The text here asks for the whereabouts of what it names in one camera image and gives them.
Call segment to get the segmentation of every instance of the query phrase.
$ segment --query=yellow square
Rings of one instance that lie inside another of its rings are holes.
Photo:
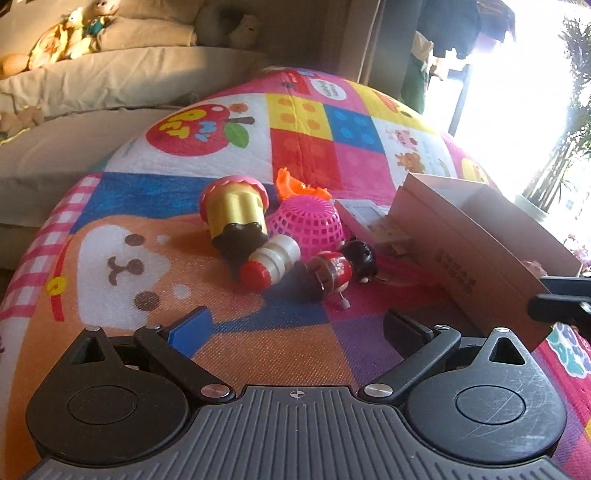
[[[267,94],[269,126],[332,140],[329,121],[320,102],[291,95]]]
[[[430,134],[436,133],[419,113],[403,103],[371,87],[353,82],[349,83],[363,100],[370,116]]]

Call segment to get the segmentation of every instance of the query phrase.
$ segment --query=white box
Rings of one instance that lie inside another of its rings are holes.
[[[377,251],[400,254],[408,250],[411,238],[388,217],[387,208],[371,200],[335,200],[335,208],[351,233]]]
[[[513,330],[533,351],[549,325],[527,315],[548,293],[521,260],[548,275],[577,277],[581,263],[535,220],[488,185],[408,174],[388,213],[413,239],[411,256],[435,275],[471,321],[488,335]]]

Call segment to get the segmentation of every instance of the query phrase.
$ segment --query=cardboard box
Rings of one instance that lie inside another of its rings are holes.
[[[510,328],[530,351],[551,328],[529,318],[527,303],[548,290],[521,260],[537,260],[548,275],[580,274],[581,263],[556,238],[482,183],[408,174],[388,216],[413,238],[411,256],[482,333]]]

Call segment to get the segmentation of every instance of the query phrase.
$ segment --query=red apple graphic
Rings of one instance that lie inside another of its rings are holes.
[[[182,157],[209,155],[230,143],[246,148],[250,139],[243,124],[252,125],[255,120],[251,116],[230,118],[230,110],[237,110],[232,107],[215,103],[194,106],[162,120],[148,130],[146,138],[153,147]]]

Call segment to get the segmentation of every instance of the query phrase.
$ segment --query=colorful quilt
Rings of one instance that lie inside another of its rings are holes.
[[[323,73],[271,69],[170,115],[79,181],[22,258],[0,308],[2,480],[38,460],[24,420],[28,400],[86,325],[128,335],[206,305],[213,335],[194,360],[238,391],[357,389],[401,359],[382,334],[390,307],[478,334],[443,290],[403,278],[352,285],[348,310],[328,300],[292,303],[277,290],[245,292],[210,244],[199,195],[212,179],[244,174],[274,198],[281,167],[334,198],[379,205],[391,204],[408,172],[491,183],[411,109]],[[590,352],[565,326],[535,352],[569,414],[554,460],[576,480],[591,475]]]

